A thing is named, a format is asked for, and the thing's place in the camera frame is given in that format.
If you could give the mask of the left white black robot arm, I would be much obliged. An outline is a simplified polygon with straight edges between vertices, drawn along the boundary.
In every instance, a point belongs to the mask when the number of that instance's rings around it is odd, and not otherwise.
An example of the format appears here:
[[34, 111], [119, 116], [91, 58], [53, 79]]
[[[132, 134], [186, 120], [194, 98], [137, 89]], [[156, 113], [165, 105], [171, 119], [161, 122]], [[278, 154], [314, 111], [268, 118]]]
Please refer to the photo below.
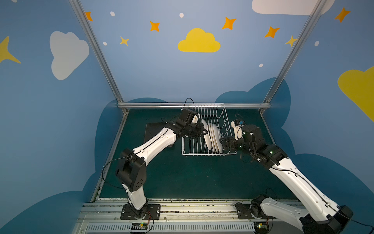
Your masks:
[[124, 190], [128, 196], [125, 211], [136, 219], [143, 219], [150, 214], [143, 189], [149, 163], [178, 139], [182, 137], [194, 139], [206, 134], [207, 130], [204, 128], [201, 115], [188, 108], [182, 108], [177, 119], [165, 123], [160, 132], [150, 140], [132, 150], [124, 149], [119, 158], [103, 166], [103, 169], [106, 169], [112, 162], [118, 162], [115, 176], [121, 183], [120, 187], [107, 182], [105, 178], [103, 181], [112, 187]]

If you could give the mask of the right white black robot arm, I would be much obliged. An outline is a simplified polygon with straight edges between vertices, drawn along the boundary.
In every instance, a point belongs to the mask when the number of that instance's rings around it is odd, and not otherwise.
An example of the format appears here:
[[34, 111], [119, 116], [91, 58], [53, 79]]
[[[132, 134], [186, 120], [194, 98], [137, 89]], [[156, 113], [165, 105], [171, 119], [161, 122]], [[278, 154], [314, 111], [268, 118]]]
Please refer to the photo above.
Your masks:
[[348, 206], [339, 206], [331, 200], [295, 166], [280, 147], [267, 144], [259, 127], [239, 125], [235, 121], [232, 127], [234, 136], [219, 139], [223, 149], [250, 155], [279, 178], [304, 206], [298, 209], [266, 195], [259, 195], [250, 205], [236, 204], [241, 217], [249, 211], [248, 216], [254, 219], [280, 219], [305, 234], [339, 234], [353, 220], [353, 211]]

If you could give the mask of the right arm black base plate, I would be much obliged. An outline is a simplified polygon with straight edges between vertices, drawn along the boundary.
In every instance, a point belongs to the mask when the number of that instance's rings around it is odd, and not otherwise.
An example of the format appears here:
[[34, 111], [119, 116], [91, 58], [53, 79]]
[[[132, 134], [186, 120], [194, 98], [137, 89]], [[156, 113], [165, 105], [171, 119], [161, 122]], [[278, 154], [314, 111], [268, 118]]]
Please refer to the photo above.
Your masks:
[[257, 204], [236, 203], [238, 219], [267, 219], [262, 209]]

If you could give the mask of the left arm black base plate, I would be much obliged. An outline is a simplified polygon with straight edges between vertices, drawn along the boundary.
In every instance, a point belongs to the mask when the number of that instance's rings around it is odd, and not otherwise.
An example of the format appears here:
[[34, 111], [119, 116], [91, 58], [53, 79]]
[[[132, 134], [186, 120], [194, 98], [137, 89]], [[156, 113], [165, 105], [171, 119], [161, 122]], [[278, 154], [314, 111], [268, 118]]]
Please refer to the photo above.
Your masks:
[[140, 210], [135, 209], [131, 204], [127, 203], [122, 207], [120, 214], [121, 220], [146, 220], [160, 218], [161, 205], [160, 204], [145, 204]]

